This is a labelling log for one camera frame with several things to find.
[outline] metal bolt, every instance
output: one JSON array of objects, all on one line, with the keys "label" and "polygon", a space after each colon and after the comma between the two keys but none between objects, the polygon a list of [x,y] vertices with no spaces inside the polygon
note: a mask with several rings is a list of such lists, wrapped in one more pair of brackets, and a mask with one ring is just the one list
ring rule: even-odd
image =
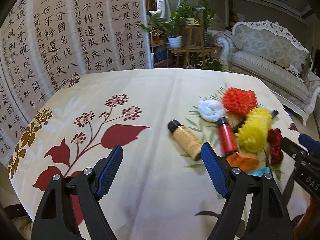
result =
[{"label": "metal bolt", "polygon": [[235,174],[239,174],[241,172],[241,170],[237,167],[232,168],[232,172]]},{"label": "metal bolt", "polygon": [[91,168],[86,168],[86,169],[83,171],[83,173],[84,173],[85,175],[89,175],[90,173],[92,173],[92,169],[91,169]]},{"label": "metal bolt", "polygon": [[272,175],[270,173],[265,173],[264,176],[265,176],[266,179],[271,179],[272,178]]},{"label": "metal bolt", "polygon": [[54,176],[52,177],[52,179],[53,179],[53,180],[58,180],[58,179],[60,179],[60,175],[59,175],[59,174],[56,174],[56,175],[54,175]]}]

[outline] red yarn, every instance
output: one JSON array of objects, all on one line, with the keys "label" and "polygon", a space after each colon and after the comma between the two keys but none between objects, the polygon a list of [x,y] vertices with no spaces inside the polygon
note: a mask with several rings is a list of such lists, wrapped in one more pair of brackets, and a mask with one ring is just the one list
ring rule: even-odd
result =
[{"label": "red yarn", "polygon": [[268,143],[271,146],[271,166],[278,165],[283,160],[283,152],[281,150],[282,139],[280,129],[276,128],[268,132]]},{"label": "red yarn", "polygon": [[257,107],[256,94],[237,88],[229,88],[222,97],[222,105],[231,113],[246,116]]}]

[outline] wooden stand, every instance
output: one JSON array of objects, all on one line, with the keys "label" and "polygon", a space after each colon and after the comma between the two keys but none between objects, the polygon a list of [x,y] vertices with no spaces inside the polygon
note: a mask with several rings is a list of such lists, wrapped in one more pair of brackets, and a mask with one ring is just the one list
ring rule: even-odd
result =
[{"label": "wooden stand", "polygon": [[[189,53],[190,52],[202,52],[202,60],[203,60],[203,69],[207,69],[207,66],[205,64],[205,53],[206,52],[214,52],[215,50],[220,51],[221,48],[217,47],[212,47],[212,48],[205,48],[204,47],[204,38],[203,38],[203,26],[198,26],[198,25],[185,25],[185,28],[188,29],[188,41],[183,49],[169,49],[169,51],[173,54],[178,54],[177,55],[177,64],[179,64],[179,57],[181,53],[185,53],[185,59],[184,59],[184,68],[188,68],[188,62],[189,62]],[[192,31],[193,29],[197,29],[199,31],[200,35],[200,43],[201,43],[201,49],[190,49],[191,46],[191,39],[192,39]]]}]

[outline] yellow yarn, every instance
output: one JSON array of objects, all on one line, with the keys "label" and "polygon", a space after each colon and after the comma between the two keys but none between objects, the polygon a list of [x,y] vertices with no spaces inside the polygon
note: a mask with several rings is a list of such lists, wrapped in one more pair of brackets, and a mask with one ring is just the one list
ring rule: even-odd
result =
[{"label": "yellow yarn", "polygon": [[268,130],[271,129],[272,117],[263,107],[252,109],[244,125],[236,133],[241,148],[250,153],[258,153],[265,146]]}]

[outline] dark red ribbon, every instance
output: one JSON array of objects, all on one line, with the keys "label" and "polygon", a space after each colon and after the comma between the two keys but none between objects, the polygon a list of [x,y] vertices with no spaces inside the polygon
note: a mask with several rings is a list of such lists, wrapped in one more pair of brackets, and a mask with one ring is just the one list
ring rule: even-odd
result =
[{"label": "dark red ribbon", "polygon": [[271,166],[278,165],[283,160],[283,152],[281,150],[282,135],[280,129],[272,129],[268,132],[268,143],[270,143]]}]

